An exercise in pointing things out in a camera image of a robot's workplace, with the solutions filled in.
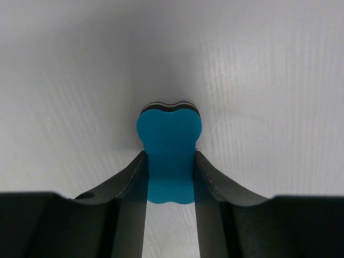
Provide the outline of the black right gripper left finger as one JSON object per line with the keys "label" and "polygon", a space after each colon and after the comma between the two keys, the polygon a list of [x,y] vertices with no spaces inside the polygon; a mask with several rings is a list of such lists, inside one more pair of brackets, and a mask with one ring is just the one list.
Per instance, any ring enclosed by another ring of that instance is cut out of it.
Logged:
{"label": "black right gripper left finger", "polygon": [[148,161],[74,199],[53,192],[1,194],[1,257],[141,257]]}

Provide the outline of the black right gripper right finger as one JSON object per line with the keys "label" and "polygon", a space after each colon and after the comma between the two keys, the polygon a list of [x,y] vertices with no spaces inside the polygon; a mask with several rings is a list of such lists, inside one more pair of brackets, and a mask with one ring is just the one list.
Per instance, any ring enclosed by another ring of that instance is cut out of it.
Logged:
{"label": "black right gripper right finger", "polygon": [[265,198],[195,153],[201,257],[343,257],[343,198]]}

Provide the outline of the blue whiteboard eraser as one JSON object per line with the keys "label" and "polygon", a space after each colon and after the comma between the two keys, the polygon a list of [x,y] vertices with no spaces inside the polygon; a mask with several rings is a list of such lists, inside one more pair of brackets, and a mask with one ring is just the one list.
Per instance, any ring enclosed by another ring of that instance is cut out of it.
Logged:
{"label": "blue whiteboard eraser", "polygon": [[148,157],[148,201],[193,203],[194,155],[202,132],[196,106],[150,103],[142,109],[136,128]]}

